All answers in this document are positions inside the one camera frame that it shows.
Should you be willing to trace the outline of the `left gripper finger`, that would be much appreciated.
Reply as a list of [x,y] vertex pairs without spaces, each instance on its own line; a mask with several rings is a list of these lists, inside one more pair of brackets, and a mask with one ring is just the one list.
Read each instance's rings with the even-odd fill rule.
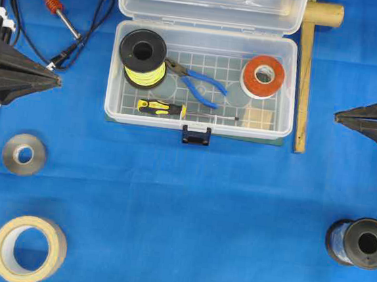
[[16,98],[34,92],[61,86],[62,81],[59,77],[49,78],[0,69],[0,106],[8,105]]
[[38,62],[32,61],[11,45],[0,39],[0,66],[17,72],[25,72],[27,74],[52,78],[56,82],[61,82],[61,78],[53,73],[53,71],[44,67]]

